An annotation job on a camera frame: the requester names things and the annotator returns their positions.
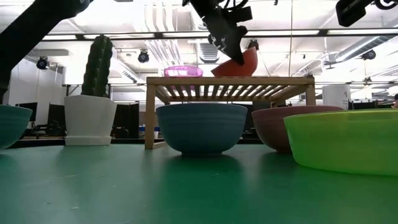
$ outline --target lime green bowl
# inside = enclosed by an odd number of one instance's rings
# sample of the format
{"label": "lime green bowl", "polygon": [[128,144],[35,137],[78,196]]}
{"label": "lime green bowl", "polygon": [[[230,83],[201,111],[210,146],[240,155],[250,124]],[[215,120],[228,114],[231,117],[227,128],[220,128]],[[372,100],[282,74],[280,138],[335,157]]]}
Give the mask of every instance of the lime green bowl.
{"label": "lime green bowl", "polygon": [[300,165],[354,174],[398,175],[398,110],[303,114],[284,119]]}

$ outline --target blue bowl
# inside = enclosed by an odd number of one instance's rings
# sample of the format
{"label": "blue bowl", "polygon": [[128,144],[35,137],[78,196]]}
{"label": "blue bowl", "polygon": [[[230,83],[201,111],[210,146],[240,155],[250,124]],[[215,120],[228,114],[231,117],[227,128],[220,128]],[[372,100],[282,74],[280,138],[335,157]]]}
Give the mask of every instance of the blue bowl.
{"label": "blue bowl", "polygon": [[0,105],[0,149],[18,141],[26,130],[31,114],[32,110],[27,108]]}
{"label": "blue bowl", "polygon": [[188,103],[156,109],[165,142],[184,155],[220,154],[242,136],[248,109],[221,103]]}

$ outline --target artificial cactus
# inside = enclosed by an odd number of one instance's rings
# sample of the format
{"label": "artificial cactus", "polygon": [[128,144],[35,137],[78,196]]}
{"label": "artificial cactus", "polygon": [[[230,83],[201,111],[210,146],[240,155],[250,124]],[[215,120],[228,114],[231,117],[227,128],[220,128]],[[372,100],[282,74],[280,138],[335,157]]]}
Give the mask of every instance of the artificial cactus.
{"label": "artificial cactus", "polygon": [[91,45],[81,94],[104,97],[108,84],[113,44],[105,35],[99,35]]}

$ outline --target green tabletop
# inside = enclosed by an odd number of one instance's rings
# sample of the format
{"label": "green tabletop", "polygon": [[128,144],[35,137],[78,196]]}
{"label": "green tabletop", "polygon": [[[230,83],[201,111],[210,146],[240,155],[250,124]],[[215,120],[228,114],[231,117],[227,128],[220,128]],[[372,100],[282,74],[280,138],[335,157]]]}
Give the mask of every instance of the green tabletop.
{"label": "green tabletop", "polygon": [[398,223],[397,177],[309,169],[263,145],[11,149],[0,180],[2,224]]}

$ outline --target white planter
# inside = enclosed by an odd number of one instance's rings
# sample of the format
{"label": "white planter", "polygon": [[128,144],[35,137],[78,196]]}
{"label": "white planter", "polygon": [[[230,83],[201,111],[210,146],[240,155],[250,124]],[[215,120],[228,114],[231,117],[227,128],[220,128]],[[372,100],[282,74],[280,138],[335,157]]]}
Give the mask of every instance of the white planter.
{"label": "white planter", "polygon": [[65,97],[67,146],[106,146],[111,144],[111,131],[116,103],[97,96]]}

